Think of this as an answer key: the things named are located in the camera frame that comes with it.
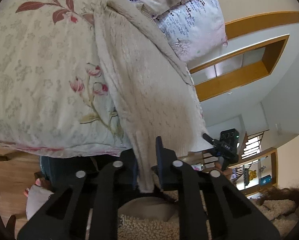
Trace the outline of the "person's right hand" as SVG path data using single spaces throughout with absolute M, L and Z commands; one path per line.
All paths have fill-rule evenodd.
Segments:
M 227 168 L 226 170 L 222 171 L 222 165 L 217 161 L 214 163 L 214 168 L 217 169 L 222 175 L 224 175 L 228 180 L 231 179 L 232 169 Z

